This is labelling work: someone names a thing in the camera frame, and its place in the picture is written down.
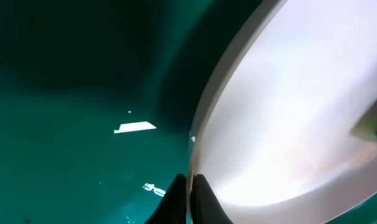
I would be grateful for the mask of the white plate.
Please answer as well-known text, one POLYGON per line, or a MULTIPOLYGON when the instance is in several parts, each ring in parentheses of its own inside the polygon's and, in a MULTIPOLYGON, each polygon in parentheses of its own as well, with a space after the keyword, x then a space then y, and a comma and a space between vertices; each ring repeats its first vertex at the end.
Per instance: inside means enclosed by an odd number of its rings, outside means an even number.
POLYGON ((193 176, 233 223, 327 223, 377 196, 377 0, 262 1, 202 93, 193 176))

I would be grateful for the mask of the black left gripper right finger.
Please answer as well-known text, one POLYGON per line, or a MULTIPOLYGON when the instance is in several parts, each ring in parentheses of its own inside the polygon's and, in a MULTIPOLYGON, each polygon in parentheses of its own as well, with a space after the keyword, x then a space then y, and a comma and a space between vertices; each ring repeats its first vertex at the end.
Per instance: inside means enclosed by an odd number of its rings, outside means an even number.
POLYGON ((202 174, 193 176, 190 212, 193 224, 233 224, 202 174))

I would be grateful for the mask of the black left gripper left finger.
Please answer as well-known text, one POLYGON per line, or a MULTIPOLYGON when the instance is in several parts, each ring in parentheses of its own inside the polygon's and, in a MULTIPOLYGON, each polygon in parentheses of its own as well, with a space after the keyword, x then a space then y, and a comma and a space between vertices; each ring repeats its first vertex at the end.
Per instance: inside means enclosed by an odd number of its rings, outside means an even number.
POLYGON ((145 224, 186 224, 186 176, 177 174, 145 224))

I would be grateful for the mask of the green yellow sponge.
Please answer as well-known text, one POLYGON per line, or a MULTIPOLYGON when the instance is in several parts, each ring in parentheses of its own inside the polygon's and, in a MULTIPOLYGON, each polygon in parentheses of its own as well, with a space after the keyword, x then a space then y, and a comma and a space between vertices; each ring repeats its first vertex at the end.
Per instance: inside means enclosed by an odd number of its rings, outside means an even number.
POLYGON ((377 100, 350 130, 352 136, 377 142, 377 100))

